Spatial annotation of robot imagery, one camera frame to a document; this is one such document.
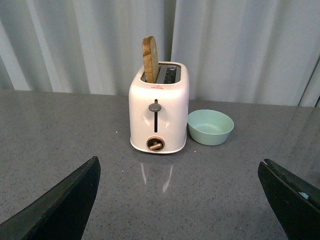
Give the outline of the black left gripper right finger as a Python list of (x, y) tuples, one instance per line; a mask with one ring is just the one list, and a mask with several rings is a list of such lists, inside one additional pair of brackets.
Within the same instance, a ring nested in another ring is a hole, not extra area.
[(258, 166), (266, 198), (289, 240), (320, 238), (320, 190), (270, 159)]

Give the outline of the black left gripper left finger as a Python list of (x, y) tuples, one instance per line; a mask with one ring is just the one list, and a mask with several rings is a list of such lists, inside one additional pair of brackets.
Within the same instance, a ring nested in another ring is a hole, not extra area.
[(101, 166), (94, 156), (0, 225), (2, 240), (80, 240), (94, 205)]

